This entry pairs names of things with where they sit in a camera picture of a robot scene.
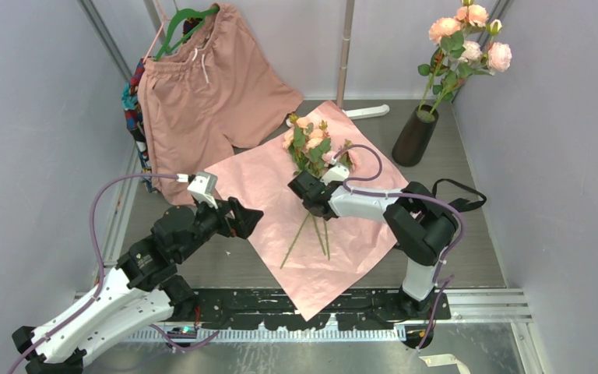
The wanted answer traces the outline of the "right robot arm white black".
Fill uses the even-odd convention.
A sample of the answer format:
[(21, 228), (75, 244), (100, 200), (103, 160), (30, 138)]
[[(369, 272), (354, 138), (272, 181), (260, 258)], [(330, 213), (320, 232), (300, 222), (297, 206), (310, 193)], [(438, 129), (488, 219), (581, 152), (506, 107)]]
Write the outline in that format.
[(347, 179), (327, 182), (302, 171), (288, 187), (316, 217), (387, 224), (408, 258), (401, 290), (414, 302), (424, 302), (433, 293), (446, 251), (462, 237), (456, 233), (463, 227), (462, 214), (418, 182), (404, 189), (365, 189), (350, 186)]

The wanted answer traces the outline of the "pink wrapping paper sheet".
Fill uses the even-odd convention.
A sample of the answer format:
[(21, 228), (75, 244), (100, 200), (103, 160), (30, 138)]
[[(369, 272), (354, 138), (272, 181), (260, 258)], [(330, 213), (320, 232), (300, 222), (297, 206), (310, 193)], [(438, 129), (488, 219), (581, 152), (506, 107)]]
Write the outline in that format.
[(288, 188), (297, 170), (277, 136), (207, 168), (216, 191), (264, 215), (248, 240), (306, 320), (368, 273), (395, 245), (385, 222), (324, 221)]

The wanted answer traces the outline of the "peach rose stem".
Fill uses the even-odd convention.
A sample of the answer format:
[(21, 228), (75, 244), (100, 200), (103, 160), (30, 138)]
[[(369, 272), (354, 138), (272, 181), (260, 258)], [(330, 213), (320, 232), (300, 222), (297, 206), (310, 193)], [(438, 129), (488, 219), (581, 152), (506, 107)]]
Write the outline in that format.
[[(288, 152), (296, 166), (297, 170), (294, 172), (294, 175), (297, 176), (301, 172), (306, 171), (316, 178), (322, 177), (327, 168), (324, 156), (332, 149), (328, 123), (322, 120), (315, 125), (308, 117), (299, 117), (296, 113), (292, 112), (287, 116), (286, 124), (290, 129), (283, 135), (282, 147)], [(322, 227), (320, 228), (318, 226), (318, 218), (307, 213), (283, 258), (280, 268), (283, 268), (289, 259), (309, 217), (311, 217), (314, 225), (323, 255), (328, 260), (331, 260), (326, 220), (322, 219)]]

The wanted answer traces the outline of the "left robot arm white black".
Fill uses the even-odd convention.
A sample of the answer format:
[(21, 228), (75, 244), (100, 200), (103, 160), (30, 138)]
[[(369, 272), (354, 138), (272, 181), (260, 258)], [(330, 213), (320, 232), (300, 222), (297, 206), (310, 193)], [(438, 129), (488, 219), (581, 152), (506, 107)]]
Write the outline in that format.
[(197, 296), (178, 275), (178, 265), (214, 235), (248, 238), (263, 215), (234, 197), (195, 210), (171, 207), (92, 291), (43, 326), (22, 326), (12, 334), (26, 372), (81, 373), (129, 334), (191, 315)]

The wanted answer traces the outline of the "orange pink rose stem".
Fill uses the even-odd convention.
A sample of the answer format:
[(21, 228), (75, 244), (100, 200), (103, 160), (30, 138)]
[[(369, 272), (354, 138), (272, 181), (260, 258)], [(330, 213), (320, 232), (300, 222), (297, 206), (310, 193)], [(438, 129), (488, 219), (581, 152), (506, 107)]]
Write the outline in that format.
[(451, 101), (456, 91), (473, 76), (491, 76), (487, 52), (472, 34), (480, 34), (488, 27), (487, 10), (473, 1), (463, 1), (453, 17), (436, 20), (428, 37), (436, 50), (428, 63), (417, 67), (427, 77), (424, 95), (418, 106), (427, 104), (434, 109), (443, 101)]

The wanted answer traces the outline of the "black ribbon gold lettering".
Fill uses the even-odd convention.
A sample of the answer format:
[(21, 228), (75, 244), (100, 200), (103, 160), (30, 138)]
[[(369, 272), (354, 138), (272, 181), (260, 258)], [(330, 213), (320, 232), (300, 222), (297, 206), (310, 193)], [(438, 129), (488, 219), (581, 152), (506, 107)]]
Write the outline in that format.
[[(450, 202), (440, 200), (438, 187), (442, 184), (450, 184), (462, 193)], [(409, 203), (410, 212), (417, 214), (416, 220), (427, 232), (427, 243), (434, 242), (435, 250), (440, 249), (441, 256), (451, 252), (462, 240), (468, 228), (464, 214), (479, 210), (487, 202), (482, 192), (450, 178), (438, 179), (431, 189), (419, 182), (411, 182), (402, 189), (402, 194), (407, 193), (431, 199), (426, 201), (402, 196), (399, 203)]]

